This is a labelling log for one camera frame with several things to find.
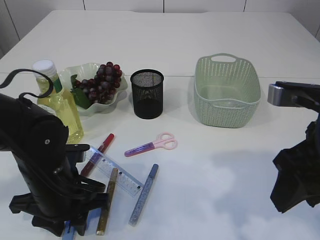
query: grape bunch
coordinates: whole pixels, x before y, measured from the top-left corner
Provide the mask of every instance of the grape bunch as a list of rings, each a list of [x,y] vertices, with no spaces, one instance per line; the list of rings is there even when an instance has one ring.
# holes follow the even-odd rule
[[[92,104],[106,104],[107,101],[114,99],[117,88],[120,87],[121,76],[120,66],[108,61],[100,65],[94,78],[77,80],[73,87],[82,89]]]

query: green plastic basket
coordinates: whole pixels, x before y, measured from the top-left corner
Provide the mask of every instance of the green plastic basket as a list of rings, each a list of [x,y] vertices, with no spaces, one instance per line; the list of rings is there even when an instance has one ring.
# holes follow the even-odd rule
[[[233,62],[214,61],[227,56]],[[246,59],[220,53],[198,60],[195,69],[194,102],[201,123],[223,128],[241,128],[253,116],[261,97],[254,66]]]

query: red marker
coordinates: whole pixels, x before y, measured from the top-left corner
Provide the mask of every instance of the red marker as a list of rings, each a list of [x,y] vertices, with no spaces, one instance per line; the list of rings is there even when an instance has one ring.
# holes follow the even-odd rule
[[[101,144],[101,146],[98,148],[98,151],[101,153],[105,153],[107,147],[110,145],[112,140],[114,139],[115,135],[112,133],[109,134],[109,136],[104,140],[104,142]],[[91,173],[91,170],[95,167],[96,163],[99,160],[99,154],[95,153],[93,156],[90,158],[88,163],[84,166],[84,168],[81,171],[81,175],[84,177],[88,177],[89,174]]]

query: black mesh pen holder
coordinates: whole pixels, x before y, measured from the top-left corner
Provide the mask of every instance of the black mesh pen holder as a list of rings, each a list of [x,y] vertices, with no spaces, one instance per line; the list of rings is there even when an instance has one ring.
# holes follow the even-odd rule
[[[164,105],[164,76],[153,69],[136,71],[130,78],[133,109],[142,119],[154,119],[161,115]]]

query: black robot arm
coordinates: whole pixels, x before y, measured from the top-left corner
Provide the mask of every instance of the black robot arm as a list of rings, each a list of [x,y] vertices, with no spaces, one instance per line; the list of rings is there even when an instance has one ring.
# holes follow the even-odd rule
[[[269,86],[268,102],[279,107],[304,107],[320,112],[320,85],[277,81]],[[283,149],[273,160],[278,176],[271,200],[279,212],[302,201],[320,203],[320,115],[307,127],[306,138]]]
[[[11,72],[0,89],[10,84],[14,76],[29,69]],[[32,225],[61,236],[65,221],[70,221],[84,235],[88,212],[106,205],[108,195],[103,183],[79,175],[76,163],[84,160],[87,144],[66,145],[69,130],[61,120],[25,98],[14,99],[0,93],[0,151],[11,151],[30,193],[14,196],[9,207],[34,215]]]

